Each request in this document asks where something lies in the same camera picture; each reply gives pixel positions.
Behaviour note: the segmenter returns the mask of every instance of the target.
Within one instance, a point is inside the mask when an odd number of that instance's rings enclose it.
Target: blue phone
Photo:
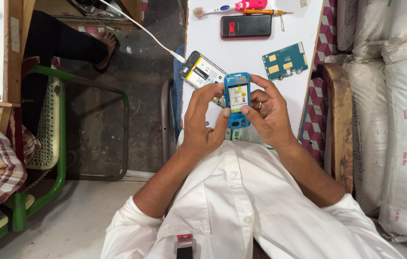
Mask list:
[[[242,72],[224,77],[224,98],[230,108],[229,128],[240,129],[250,126],[241,108],[250,105],[250,74]]]

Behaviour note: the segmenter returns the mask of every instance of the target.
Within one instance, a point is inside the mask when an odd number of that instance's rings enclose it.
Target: blue circuit board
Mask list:
[[[262,59],[267,78],[271,81],[275,79],[283,80],[285,77],[291,76],[293,72],[301,74],[309,68],[302,42],[263,55]]]

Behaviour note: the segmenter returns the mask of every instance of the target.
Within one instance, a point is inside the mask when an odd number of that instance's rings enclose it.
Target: charger cable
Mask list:
[[[164,45],[162,45],[162,43],[160,43],[160,41],[155,38],[154,35],[152,35],[152,33],[150,33],[148,30],[146,30],[146,28],[144,28],[143,26],[141,26],[138,22],[136,22],[135,20],[133,20],[132,18],[130,18],[128,15],[124,14],[121,10],[115,8],[114,6],[112,6],[110,3],[104,1],[104,0],[100,0],[101,2],[107,4],[108,6],[110,6],[112,9],[118,11],[119,13],[123,14],[123,16],[127,17],[128,19],[130,19],[132,22],[134,22],[136,25],[138,25],[140,28],[142,28],[143,30],[145,30],[153,39],[155,39],[155,41],[164,49],[166,49],[166,51],[170,52],[170,54],[172,54],[177,60],[179,60],[179,62],[186,62],[186,59],[180,55],[178,55],[177,53],[175,53],[173,50],[169,50],[167,47],[165,47]]]

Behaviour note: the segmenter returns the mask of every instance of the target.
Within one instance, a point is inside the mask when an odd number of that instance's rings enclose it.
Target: foot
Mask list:
[[[111,55],[115,50],[115,44],[117,42],[115,41],[114,34],[112,34],[110,32],[106,32],[104,30],[99,32],[99,36],[97,37],[97,39],[99,39],[100,41],[102,41],[103,43],[108,45],[108,56],[105,59],[103,59],[103,61],[101,61],[95,65],[96,68],[103,69],[108,65],[109,60],[111,59]]]

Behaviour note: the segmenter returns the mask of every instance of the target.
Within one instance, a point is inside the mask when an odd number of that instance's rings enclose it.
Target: black strap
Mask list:
[[[176,259],[192,259],[192,247],[178,248]]]

